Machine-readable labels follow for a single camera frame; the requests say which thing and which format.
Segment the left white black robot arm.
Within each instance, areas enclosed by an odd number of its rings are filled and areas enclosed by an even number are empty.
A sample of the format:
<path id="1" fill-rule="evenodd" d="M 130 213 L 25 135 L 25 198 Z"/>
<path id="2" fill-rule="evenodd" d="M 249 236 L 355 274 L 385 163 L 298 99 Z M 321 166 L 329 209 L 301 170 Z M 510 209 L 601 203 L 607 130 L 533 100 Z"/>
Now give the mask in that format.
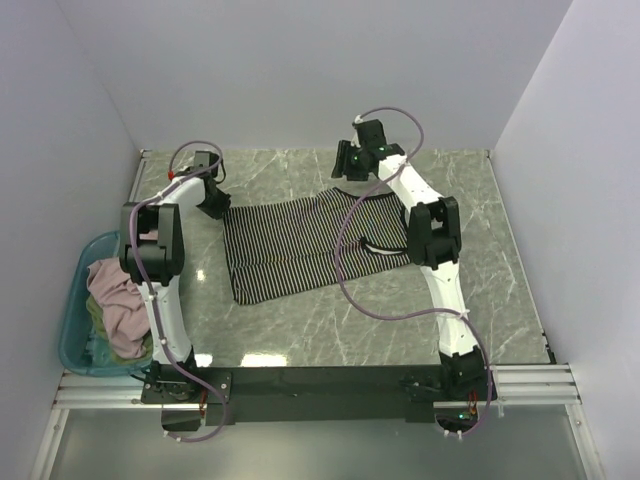
<path id="1" fill-rule="evenodd" d="M 121 211 L 120 268 L 138 288 L 153 342 L 146 383 L 164 387 L 179 402 L 193 399 L 202 383 L 179 297 L 186 261 L 183 217 L 199 210 L 220 220 L 231 205 L 219 188 L 226 179 L 222 150 L 213 142 L 202 144 L 206 148 L 195 152 L 193 164 L 180 171 L 174 169 L 177 156 L 171 157 L 166 187 Z"/>

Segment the black white striped tank top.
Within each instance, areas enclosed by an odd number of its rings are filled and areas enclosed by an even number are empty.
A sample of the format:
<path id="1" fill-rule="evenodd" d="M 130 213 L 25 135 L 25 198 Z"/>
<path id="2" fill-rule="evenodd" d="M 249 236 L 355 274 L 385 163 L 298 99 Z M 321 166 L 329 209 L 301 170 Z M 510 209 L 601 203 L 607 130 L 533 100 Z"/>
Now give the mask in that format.
<path id="1" fill-rule="evenodd" d="M 253 305 L 335 284 L 337 243 L 346 280 L 409 264 L 406 209 L 393 193 L 364 200 L 338 238 L 356 200 L 331 188 L 311 197 L 230 208 L 224 245 L 234 301 Z"/>

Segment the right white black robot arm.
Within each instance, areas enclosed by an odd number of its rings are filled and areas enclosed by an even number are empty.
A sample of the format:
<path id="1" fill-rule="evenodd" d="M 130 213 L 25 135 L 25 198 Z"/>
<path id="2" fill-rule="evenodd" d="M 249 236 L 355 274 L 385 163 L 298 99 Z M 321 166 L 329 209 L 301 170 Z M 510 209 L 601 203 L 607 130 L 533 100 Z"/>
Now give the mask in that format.
<path id="1" fill-rule="evenodd" d="M 395 317 L 373 314 L 362 307 L 357 309 L 384 321 L 434 314 L 441 362 L 439 390 L 448 398 L 464 400 L 473 393 L 485 393 L 486 401 L 490 402 L 493 397 L 490 360 L 469 320 L 460 283 L 462 236 L 458 202 L 442 196 L 415 170 L 411 165 L 414 152 L 406 153 L 399 145 L 387 142 L 379 120 L 366 120 L 359 115 L 353 128 L 354 138 L 339 142 L 332 176 L 364 181 L 373 174 L 379 183 L 356 200 L 339 230 L 334 248 L 338 283 L 344 284 L 340 255 L 352 216 L 370 195 L 383 186 L 389 187 L 408 212 L 407 254 L 424 276 L 433 307 Z"/>

